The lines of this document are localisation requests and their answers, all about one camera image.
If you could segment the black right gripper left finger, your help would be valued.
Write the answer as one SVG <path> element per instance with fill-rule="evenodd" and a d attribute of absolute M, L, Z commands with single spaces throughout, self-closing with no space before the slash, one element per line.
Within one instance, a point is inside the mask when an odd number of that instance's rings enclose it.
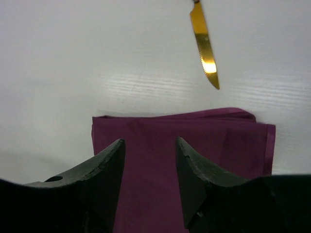
<path fill-rule="evenodd" d="M 44 182 L 0 182 L 3 233 L 113 232 L 125 162 L 119 139 Z"/>

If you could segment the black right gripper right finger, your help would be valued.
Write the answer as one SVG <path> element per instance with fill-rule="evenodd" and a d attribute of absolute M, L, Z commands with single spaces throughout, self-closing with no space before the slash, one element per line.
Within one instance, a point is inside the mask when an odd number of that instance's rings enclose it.
<path fill-rule="evenodd" d="M 176 140 L 184 226 L 191 233 L 308 233 L 310 175 L 239 177 Z"/>

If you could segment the purple cloth napkin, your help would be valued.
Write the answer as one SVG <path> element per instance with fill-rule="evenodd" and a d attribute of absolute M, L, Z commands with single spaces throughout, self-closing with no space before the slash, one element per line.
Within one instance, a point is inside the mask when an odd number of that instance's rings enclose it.
<path fill-rule="evenodd" d="M 178 137 L 239 176 L 256 178 L 272 172 L 275 125 L 259 123 L 239 108 L 156 117 L 94 117 L 94 153 L 120 138 L 126 144 L 114 232 L 185 232 L 175 165 Z"/>

